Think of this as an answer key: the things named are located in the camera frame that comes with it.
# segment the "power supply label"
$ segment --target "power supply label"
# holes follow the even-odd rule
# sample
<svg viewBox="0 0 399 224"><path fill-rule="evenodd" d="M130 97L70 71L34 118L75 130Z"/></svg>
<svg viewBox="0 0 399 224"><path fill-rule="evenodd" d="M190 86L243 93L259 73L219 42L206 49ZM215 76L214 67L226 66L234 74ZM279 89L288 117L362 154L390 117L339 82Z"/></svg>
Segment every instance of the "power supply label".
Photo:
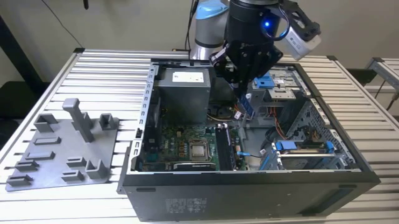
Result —
<svg viewBox="0 0 399 224"><path fill-rule="evenodd" d="M168 213L203 213L207 207L207 198L167 198Z"/></svg>

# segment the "orange wire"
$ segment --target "orange wire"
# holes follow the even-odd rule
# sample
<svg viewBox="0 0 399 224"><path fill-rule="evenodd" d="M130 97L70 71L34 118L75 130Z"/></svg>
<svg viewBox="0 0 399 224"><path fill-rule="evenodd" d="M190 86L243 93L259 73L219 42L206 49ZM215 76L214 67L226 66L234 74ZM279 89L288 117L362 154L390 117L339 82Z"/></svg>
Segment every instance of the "orange wire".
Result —
<svg viewBox="0 0 399 224"><path fill-rule="evenodd" d="M279 121L276 119L276 112L275 112L275 107L274 107L274 114L275 114L275 129L276 129L276 132L279 133L280 137L287 140L287 138L284 137L283 135L283 129L280 127L280 124L279 124Z"/></svg>

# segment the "gray plastic base plate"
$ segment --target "gray plastic base plate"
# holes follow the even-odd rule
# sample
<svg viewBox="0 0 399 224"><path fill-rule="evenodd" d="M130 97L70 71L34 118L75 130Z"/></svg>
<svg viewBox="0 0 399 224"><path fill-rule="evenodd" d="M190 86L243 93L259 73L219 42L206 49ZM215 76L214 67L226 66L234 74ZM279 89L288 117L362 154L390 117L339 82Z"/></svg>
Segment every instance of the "gray plastic base plate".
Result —
<svg viewBox="0 0 399 224"><path fill-rule="evenodd" d="M116 140L116 128L102 129L99 119L92 119L91 133L95 141L87 143L72 126L72 120L50 124L54 132L36 131L30 146L7 180L7 191L52 188L104 183Z"/></svg>

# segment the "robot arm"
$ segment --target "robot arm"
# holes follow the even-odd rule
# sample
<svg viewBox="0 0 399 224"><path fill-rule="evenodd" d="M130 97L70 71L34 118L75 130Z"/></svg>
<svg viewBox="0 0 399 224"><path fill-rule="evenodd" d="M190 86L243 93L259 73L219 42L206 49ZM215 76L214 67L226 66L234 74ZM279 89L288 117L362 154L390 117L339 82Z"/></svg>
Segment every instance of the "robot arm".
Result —
<svg viewBox="0 0 399 224"><path fill-rule="evenodd" d="M280 19L286 31L276 35ZM320 43L320 26L288 0L231 0L220 52L210 56L216 73L234 88L238 98L247 85L262 77L283 57L275 41L283 40L299 60ZM234 68L227 68L227 57Z"/></svg>

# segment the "label sticker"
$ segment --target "label sticker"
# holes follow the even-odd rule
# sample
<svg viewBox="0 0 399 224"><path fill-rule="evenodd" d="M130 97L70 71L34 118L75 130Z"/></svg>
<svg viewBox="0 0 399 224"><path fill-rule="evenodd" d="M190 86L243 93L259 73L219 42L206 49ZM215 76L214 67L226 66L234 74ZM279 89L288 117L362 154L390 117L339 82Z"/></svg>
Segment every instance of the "label sticker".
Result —
<svg viewBox="0 0 399 224"><path fill-rule="evenodd" d="M207 207L207 198L167 198L168 213L203 213Z"/></svg>
<svg viewBox="0 0 399 224"><path fill-rule="evenodd" d="M235 119L238 119L239 120L239 118L242 117L242 112L240 111L238 111L236 112L236 114L235 114Z"/></svg>
<svg viewBox="0 0 399 224"><path fill-rule="evenodd" d="M279 78L275 78L274 81L275 81L276 84L283 84L284 83L284 81Z"/></svg>
<svg viewBox="0 0 399 224"><path fill-rule="evenodd" d="M172 82L175 83L203 83L204 74L202 72L174 72Z"/></svg>

